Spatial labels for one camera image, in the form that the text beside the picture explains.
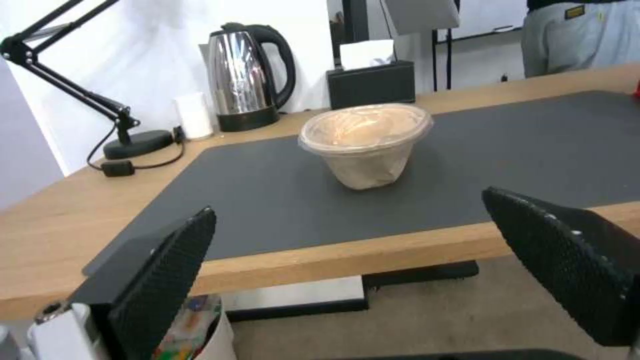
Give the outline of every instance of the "table top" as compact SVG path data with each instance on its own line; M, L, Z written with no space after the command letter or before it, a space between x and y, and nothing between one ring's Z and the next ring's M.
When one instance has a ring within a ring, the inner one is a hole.
M416 104L437 114L585 90L631 93L638 78L640 64L632 64L427 94L419 96ZM204 149L296 135L303 123L319 112L290 114L272 126L191 142L182 160L139 171L133 177L105 178L85 168L2 212L0 320L29 318L46 303L68 296L84 280L82 267ZM170 147L135 162L155 163L176 151ZM640 202L595 210L640 235ZM192 293L243 290L508 254L510 250L492 223L473 224L208 261L202 265Z

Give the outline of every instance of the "white cup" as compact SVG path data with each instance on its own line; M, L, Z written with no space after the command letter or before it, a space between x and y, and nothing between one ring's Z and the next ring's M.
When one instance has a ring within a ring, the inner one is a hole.
M197 140L213 135L211 117L202 92L178 96L173 103L187 139Z

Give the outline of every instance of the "desk mat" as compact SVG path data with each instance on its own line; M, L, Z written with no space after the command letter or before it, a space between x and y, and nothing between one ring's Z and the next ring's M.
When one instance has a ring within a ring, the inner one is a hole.
M400 179L362 192L297 136L211 148L83 271L206 205L213 260L486 222L490 185L580 208L640 200L640 103L583 92L436 115Z

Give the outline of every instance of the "person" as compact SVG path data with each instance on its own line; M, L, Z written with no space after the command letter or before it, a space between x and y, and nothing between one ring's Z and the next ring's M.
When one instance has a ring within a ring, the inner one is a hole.
M527 0L527 5L522 28L527 78L640 61L640 0Z

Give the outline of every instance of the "stainless steel kettle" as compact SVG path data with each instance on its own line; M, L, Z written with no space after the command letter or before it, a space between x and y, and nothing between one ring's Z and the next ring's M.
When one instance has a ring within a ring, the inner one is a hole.
M276 92L273 72L262 44L278 48L287 82ZM296 85L291 48L275 29L229 23L209 37L209 86L222 131L243 131L272 124Z

